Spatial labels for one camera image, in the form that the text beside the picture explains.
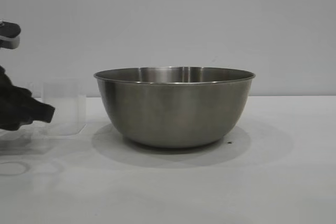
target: white wall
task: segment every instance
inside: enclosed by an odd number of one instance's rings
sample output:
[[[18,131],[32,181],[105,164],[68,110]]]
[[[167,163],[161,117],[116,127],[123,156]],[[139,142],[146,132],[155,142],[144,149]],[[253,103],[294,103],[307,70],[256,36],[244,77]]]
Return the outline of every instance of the white wall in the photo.
[[[0,51],[15,84],[140,66],[216,66],[257,74],[252,95],[336,94],[336,0],[0,0],[19,23]]]

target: stainless steel bowl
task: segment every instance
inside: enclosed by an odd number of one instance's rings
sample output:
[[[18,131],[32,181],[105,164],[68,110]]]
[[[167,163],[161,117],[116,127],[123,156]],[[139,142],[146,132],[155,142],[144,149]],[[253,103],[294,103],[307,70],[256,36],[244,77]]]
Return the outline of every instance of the stainless steel bowl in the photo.
[[[251,72],[199,67],[127,68],[95,74],[115,128],[136,142],[166,148],[221,139],[246,103]]]

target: white tabletop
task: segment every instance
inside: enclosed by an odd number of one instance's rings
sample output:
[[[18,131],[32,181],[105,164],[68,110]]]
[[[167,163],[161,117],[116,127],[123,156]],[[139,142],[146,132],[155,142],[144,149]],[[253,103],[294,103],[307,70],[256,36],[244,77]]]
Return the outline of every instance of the white tabletop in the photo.
[[[25,147],[1,136],[1,224],[336,222],[336,97],[250,97],[223,141],[192,151],[123,140],[98,98],[87,118]]]

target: gloved hand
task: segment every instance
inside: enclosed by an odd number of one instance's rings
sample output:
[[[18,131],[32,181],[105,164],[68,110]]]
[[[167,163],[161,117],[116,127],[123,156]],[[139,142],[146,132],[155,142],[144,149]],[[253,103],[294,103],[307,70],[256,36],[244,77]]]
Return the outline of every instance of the gloved hand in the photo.
[[[28,89],[16,87],[0,66],[0,129],[16,131],[33,121],[50,123],[55,108],[32,98]]]

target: plastic container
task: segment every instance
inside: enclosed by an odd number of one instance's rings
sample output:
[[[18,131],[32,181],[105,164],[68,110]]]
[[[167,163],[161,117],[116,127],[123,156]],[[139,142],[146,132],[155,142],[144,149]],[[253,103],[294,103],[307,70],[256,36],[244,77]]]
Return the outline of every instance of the plastic container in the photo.
[[[51,136],[78,134],[85,126],[86,96],[77,79],[52,79],[42,86],[43,103],[56,108],[43,132]]]

